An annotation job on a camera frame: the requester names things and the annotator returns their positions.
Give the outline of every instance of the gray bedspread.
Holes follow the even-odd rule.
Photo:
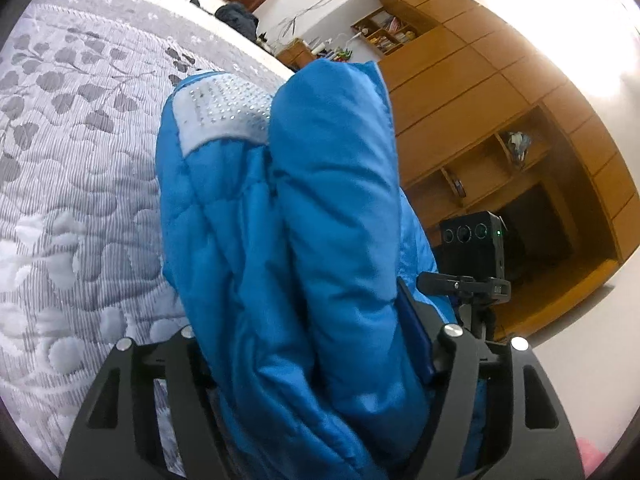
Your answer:
[[[141,0],[35,0],[0,52],[0,397],[54,472],[113,344],[186,323],[161,273],[154,152],[165,99],[198,70],[282,83]]]

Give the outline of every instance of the quilted fabric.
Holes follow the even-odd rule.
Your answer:
[[[0,52],[0,397],[54,472],[112,345],[187,323],[161,272],[162,104],[196,69],[241,70],[266,88],[276,79],[222,40],[209,50],[215,64],[126,23],[32,4]]]
[[[249,478],[385,479],[430,404],[396,276],[435,269],[399,190],[388,94],[375,64],[318,61],[267,102],[221,74],[189,78],[167,101],[165,273]],[[454,321],[447,300],[433,303]]]

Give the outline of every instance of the silver screw head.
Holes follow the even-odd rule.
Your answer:
[[[129,337],[123,337],[116,343],[116,348],[121,352],[124,352],[125,350],[129,350],[131,345],[133,345],[133,341]]]
[[[444,332],[449,337],[460,337],[463,335],[464,331],[460,325],[456,325],[455,323],[449,323],[444,326]]]
[[[191,325],[187,325],[182,330],[180,330],[180,334],[182,334],[182,337],[185,339],[193,339],[193,327]]]
[[[516,350],[524,352],[529,349],[529,341],[524,339],[523,337],[514,337],[511,340],[511,346],[513,346]]]

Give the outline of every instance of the camera lens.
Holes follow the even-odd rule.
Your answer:
[[[460,240],[463,244],[466,244],[469,240],[471,240],[471,229],[468,225],[461,225],[458,228],[458,240]]]
[[[444,243],[450,244],[453,241],[453,231],[451,229],[444,231],[442,239],[444,240]]]
[[[478,224],[476,226],[476,236],[481,240],[486,236],[488,232],[489,232],[489,229],[486,228],[486,225]]]

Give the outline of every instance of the blue puffer jacket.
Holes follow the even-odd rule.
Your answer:
[[[415,290],[436,266],[399,189],[376,65],[314,62],[273,102],[236,76],[188,78],[162,112],[156,165],[164,273],[247,476],[385,480],[431,399],[429,348],[413,341],[410,359],[396,277],[454,314]]]

